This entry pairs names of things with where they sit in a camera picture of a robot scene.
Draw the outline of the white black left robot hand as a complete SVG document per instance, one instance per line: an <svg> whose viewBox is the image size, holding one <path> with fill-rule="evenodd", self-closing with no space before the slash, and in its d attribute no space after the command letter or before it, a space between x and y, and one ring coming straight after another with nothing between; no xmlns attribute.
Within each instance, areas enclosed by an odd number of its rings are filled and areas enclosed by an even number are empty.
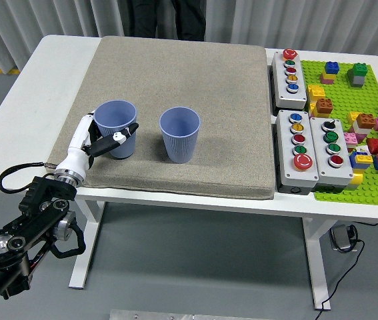
<svg viewBox="0 0 378 320"><path fill-rule="evenodd" d="M55 168L55 180L74 187L81 186L86 178L86 171L93 164L93 159L126 145L138 127L138 123L132 123L117 133L103 135L94 121L93 112L88 113L81 119L73 134L65 160Z"/></svg>

